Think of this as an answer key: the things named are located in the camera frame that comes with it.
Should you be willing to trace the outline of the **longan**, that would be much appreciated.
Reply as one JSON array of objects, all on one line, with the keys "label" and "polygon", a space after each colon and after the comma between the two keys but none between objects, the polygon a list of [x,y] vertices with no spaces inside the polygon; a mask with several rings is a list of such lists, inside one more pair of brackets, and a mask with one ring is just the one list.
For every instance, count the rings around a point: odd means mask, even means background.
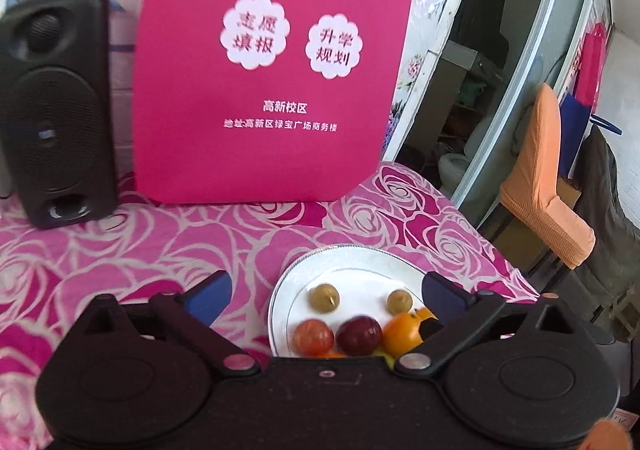
[{"label": "longan", "polygon": [[320,314],[329,314],[340,307],[341,297],[333,285],[322,283],[309,291],[308,303],[314,311],[318,311]]},{"label": "longan", "polygon": [[395,290],[387,296],[386,309],[392,316],[408,313],[412,306],[412,295],[404,289]]}]

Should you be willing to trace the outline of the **orange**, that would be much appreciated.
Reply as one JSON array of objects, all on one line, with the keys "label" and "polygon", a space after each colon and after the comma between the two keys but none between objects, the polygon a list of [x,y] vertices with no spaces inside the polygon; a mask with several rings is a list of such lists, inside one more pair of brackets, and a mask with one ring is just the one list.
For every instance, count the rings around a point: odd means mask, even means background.
[{"label": "orange", "polygon": [[420,345],[423,342],[420,326],[425,320],[437,320],[437,317],[428,308],[421,308],[390,319],[382,330],[383,352],[397,359]]}]

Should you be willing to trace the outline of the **dark red plum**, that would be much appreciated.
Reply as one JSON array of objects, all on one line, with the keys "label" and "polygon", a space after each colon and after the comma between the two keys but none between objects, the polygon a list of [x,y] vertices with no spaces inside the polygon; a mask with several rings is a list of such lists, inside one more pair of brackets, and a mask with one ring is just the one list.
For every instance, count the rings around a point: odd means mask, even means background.
[{"label": "dark red plum", "polygon": [[356,316],[343,322],[335,334],[336,347],[347,356],[371,356],[381,343],[382,328],[369,316]]}]

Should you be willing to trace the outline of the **red small plum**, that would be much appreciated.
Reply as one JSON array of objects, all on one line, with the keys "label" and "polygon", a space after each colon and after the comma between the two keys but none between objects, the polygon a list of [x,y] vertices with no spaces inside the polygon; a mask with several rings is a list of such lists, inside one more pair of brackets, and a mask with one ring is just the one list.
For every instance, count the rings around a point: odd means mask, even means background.
[{"label": "red small plum", "polygon": [[299,355],[321,356],[332,349],[334,333],[326,322],[318,319],[305,320],[294,330],[293,344]]}]

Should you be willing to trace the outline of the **green apple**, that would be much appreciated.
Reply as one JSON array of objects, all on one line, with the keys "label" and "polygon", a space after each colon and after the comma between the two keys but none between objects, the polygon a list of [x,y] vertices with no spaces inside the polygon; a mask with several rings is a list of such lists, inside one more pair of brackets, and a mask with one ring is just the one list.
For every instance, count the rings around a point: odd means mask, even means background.
[{"label": "green apple", "polygon": [[376,348],[375,351],[372,352],[372,356],[383,358],[387,366],[390,369],[394,369],[396,359],[391,355],[388,355],[387,352],[384,352],[384,350],[381,347]]}]

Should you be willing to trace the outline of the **large mandarin with stem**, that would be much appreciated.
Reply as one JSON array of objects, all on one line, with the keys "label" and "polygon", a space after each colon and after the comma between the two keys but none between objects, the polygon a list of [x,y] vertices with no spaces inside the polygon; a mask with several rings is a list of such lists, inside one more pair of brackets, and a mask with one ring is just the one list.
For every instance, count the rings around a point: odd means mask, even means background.
[{"label": "large mandarin with stem", "polygon": [[324,352],[323,354],[317,355],[316,358],[319,359],[340,359],[346,358],[344,354],[341,352]]}]

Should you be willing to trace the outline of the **pink rose tablecloth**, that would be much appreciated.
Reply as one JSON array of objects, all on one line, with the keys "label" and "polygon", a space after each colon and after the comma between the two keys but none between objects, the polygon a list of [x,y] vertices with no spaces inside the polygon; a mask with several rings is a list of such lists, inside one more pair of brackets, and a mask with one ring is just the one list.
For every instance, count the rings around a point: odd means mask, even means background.
[{"label": "pink rose tablecloth", "polygon": [[33,229],[15,199],[1,204],[1,444],[41,449],[50,440],[34,388],[43,366],[87,303],[101,293],[125,303],[231,276],[230,306],[216,329],[258,360],[270,354],[271,291],[312,250],[361,244],[436,271],[465,290],[513,302],[536,291],[459,210],[422,176],[384,163],[333,202],[185,205],[145,198],[132,175],[107,218]]}]

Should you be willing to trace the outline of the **white oval plate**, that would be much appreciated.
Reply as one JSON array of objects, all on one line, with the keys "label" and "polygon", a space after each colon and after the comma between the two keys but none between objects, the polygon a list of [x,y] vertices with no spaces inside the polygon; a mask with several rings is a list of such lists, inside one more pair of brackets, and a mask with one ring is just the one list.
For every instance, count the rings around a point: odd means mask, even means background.
[{"label": "white oval plate", "polygon": [[[413,263],[382,250],[355,244],[334,245],[309,252],[297,259],[274,286],[268,308],[271,352],[277,357],[295,357],[294,331],[300,322],[314,318],[336,331],[352,317],[366,315],[385,326],[392,319],[387,296],[404,290],[414,309],[424,308],[422,271]],[[332,313],[320,313],[309,296],[320,285],[332,285],[340,303]]]}]

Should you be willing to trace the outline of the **orange covered chair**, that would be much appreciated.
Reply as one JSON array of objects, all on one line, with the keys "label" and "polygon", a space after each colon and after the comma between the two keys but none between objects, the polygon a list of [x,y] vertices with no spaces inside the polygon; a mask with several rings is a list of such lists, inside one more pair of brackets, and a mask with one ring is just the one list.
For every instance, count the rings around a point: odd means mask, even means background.
[{"label": "orange covered chair", "polygon": [[552,88],[539,85],[523,145],[500,185],[500,203],[570,269],[590,256],[593,229],[558,194],[560,105]]}]

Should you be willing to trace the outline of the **dark jacket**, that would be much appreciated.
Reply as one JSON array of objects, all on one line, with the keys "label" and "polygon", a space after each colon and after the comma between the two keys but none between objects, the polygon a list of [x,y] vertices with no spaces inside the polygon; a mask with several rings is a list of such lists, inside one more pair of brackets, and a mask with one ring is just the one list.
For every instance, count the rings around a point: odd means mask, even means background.
[{"label": "dark jacket", "polygon": [[595,322],[639,284],[639,228],[620,204],[615,155],[595,126],[580,147],[574,181],[580,190],[574,212],[591,227],[596,244],[582,265],[559,269],[547,289],[576,281],[594,303],[586,318]]}]

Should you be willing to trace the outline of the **black speaker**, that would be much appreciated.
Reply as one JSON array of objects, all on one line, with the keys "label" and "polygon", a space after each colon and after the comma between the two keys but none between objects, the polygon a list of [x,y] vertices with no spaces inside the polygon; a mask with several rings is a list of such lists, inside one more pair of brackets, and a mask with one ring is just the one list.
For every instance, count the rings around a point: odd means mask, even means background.
[{"label": "black speaker", "polygon": [[117,207],[108,0],[26,0],[1,18],[1,145],[29,222]]}]

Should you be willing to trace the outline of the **pink tote bag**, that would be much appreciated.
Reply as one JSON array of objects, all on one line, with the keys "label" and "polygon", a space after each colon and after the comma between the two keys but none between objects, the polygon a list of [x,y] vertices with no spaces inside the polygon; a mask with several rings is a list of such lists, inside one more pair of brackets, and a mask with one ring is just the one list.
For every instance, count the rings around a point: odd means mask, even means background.
[{"label": "pink tote bag", "polygon": [[171,204],[332,201],[380,164],[411,0],[143,0],[134,172]]}]

